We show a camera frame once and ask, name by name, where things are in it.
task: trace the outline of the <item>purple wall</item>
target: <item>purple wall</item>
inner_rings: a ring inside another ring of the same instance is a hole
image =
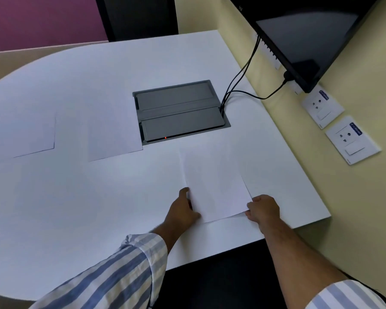
[[[0,51],[104,40],[96,0],[0,0]]]

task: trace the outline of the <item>person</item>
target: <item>person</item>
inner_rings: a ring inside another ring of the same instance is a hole
[[[31,309],[150,308],[158,298],[167,255],[177,239],[200,217],[191,209],[188,188],[181,189],[162,224],[150,233],[128,235],[118,252],[63,283]],[[309,248],[280,219],[267,195],[248,203],[246,216],[264,234],[289,309],[386,309],[361,283],[349,280]]]

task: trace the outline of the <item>white paper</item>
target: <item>white paper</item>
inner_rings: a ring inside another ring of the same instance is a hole
[[[202,215],[199,223],[242,213],[247,210],[247,203],[252,201],[230,143],[223,137],[210,134],[198,137],[195,145],[180,148],[192,207]]]
[[[0,161],[53,149],[55,124],[54,113],[0,114]]]
[[[88,161],[143,149],[133,98],[93,103],[88,115]]]

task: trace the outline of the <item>striped sleeve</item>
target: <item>striped sleeve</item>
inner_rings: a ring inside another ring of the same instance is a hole
[[[326,287],[306,309],[386,309],[386,303],[363,284],[345,280]]]
[[[63,283],[30,309],[152,307],[166,264],[167,247],[159,235],[128,235],[118,252]]]

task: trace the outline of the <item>television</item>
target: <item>television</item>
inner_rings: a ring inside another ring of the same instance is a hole
[[[378,0],[231,0],[309,93]]]

